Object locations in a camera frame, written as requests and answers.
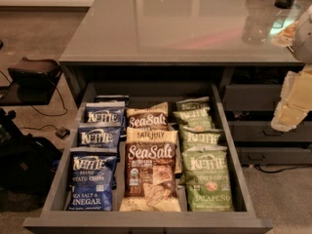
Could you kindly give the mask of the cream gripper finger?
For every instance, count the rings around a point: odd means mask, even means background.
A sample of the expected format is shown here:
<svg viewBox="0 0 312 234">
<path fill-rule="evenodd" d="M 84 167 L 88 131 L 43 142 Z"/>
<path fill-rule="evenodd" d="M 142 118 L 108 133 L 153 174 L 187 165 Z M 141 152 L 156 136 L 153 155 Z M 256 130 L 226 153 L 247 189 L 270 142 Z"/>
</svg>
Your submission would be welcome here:
<svg viewBox="0 0 312 234">
<path fill-rule="evenodd" d="M 281 99 L 288 105 L 312 110 L 312 65 L 305 65 L 299 72 L 287 73 Z"/>
<path fill-rule="evenodd" d="M 294 130 L 307 116 L 306 109 L 288 104 L 281 100 L 274 111 L 271 127 L 279 132 L 289 132 Z"/>
</svg>

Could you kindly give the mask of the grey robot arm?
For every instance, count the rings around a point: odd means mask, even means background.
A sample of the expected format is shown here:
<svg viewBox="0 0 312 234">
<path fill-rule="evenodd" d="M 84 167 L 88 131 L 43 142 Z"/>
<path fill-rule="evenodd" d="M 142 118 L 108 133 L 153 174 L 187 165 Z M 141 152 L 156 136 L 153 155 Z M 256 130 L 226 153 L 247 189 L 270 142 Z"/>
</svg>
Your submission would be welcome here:
<svg viewBox="0 0 312 234">
<path fill-rule="evenodd" d="M 288 132 L 312 111 L 312 6 L 299 20 L 274 35 L 271 43 L 287 47 L 295 59 L 304 63 L 301 71 L 287 73 L 271 121 L 274 130 Z"/>
</svg>

